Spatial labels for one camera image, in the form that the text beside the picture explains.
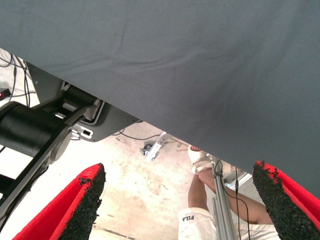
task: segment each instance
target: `gray cloth cover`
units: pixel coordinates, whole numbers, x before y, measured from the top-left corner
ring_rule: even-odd
[[[0,48],[320,197],[320,1],[2,0],[0,22]]]

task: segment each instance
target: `white shorts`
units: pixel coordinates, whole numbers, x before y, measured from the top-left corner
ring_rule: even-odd
[[[214,240],[217,237],[215,219],[205,209],[191,207],[183,209],[179,217],[179,240]],[[238,223],[234,224],[238,239]],[[249,224],[251,240],[280,240],[275,227],[271,224]],[[248,225],[240,224],[242,240],[248,240]]]

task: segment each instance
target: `fila logo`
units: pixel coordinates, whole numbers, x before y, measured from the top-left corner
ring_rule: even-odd
[[[182,218],[182,221],[185,221],[185,220],[194,220],[195,219],[195,216],[185,216]]]

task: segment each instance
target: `black mechanical arm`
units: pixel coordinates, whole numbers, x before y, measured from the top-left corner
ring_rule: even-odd
[[[56,97],[32,108],[18,102],[1,107],[0,145],[33,159],[16,179],[0,174],[0,231],[33,183],[61,157],[74,129],[79,138],[95,142],[136,121],[137,118],[69,84]],[[112,126],[106,130],[105,123]],[[104,132],[104,136],[94,135],[97,127],[103,130],[96,132]]]

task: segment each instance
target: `metal pole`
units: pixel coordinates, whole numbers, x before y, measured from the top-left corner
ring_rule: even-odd
[[[217,164],[218,159],[213,157],[211,160],[212,172],[214,176],[215,197],[212,198],[213,210],[215,216],[215,224],[217,228],[218,240],[236,240],[236,233],[234,222],[232,220],[228,196],[224,190],[222,183],[224,178],[222,176],[222,168]]]

